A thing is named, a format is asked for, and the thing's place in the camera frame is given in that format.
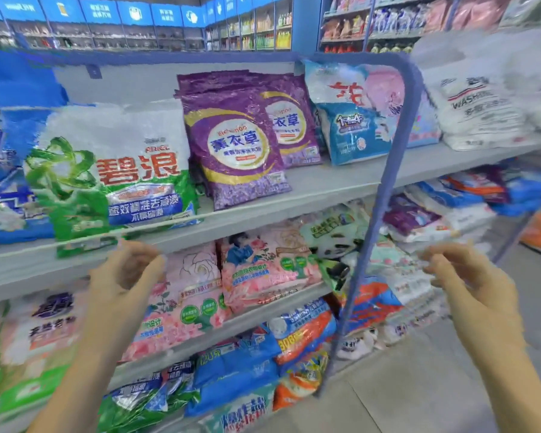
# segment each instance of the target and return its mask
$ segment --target person's left hand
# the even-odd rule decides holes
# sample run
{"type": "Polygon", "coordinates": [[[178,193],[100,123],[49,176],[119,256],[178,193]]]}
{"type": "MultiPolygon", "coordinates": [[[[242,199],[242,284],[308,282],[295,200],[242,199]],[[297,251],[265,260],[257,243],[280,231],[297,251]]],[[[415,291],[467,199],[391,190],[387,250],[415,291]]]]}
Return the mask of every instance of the person's left hand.
{"type": "Polygon", "coordinates": [[[116,364],[134,339],[152,287],[164,278],[165,268],[166,258],[155,247],[121,240],[106,262],[90,271],[78,352],[116,364]]]}

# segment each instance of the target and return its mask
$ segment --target white oval label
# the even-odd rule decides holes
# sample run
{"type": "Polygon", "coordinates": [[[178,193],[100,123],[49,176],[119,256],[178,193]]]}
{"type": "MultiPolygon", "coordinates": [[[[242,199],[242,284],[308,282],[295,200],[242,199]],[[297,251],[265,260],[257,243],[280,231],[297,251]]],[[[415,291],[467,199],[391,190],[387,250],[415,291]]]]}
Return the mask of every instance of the white oval label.
{"type": "Polygon", "coordinates": [[[252,170],[267,160],[269,142],[256,124],[244,118],[233,118],[210,131],[208,151],[227,167],[252,170]]]}
{"type": "Polygon", "coordinates": [[[279,144],[296,144],[306,133],[306,120],[301,109],[292,101],[275,101],[266,108],[279,144]]]}

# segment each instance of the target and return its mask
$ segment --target floor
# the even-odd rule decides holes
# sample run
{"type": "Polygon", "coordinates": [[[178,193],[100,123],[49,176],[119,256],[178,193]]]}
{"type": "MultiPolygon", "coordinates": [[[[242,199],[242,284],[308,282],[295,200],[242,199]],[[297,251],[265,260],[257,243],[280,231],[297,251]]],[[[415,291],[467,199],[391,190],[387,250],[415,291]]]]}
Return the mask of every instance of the floor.
{"type": "MultiPolygon", "coordinates": [[[[541,376],[541,255],[517,246],[503,267],[515,280],[529,353],[541,376]]],[[[450,321],[366,358],[263,423],[260,433],[496,433],[477,370],[450,321]]]]}

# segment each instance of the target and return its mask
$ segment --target green swirl logo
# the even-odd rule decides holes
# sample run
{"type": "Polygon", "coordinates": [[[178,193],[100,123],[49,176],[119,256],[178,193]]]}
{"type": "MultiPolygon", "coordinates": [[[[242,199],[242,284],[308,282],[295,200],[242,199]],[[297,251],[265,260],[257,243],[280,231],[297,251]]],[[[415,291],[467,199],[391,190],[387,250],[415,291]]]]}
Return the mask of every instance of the green swirl logo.
{"type": "Polygon", "coordinates": [[[94,154],[87,150],[74,151],[63,137],[50,140],[42,150],[33,148],[26,157],[30,171],[26,180],[34,190],[49,189],[60,200],[67,200],[75,189],[89,190],[96,186],[96,179],[89,171],[94,164],[94,154]],[[66,176],[53,169],[67,170],[66,176]]]}

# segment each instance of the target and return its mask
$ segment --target person's right hand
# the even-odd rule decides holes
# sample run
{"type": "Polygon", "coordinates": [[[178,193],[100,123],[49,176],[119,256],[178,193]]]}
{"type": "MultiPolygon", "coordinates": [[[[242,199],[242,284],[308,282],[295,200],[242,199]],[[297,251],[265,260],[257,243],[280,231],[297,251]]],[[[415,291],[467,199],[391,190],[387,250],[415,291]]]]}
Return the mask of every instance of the person's right hand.
{"type": "Polygon", "coordinates": [[[479,369],[498,368],[524,351],[517,289],[503,270],[470,245],[435,245],[422,257],[433,284],[447,293],[459,339],[479,369]]]}

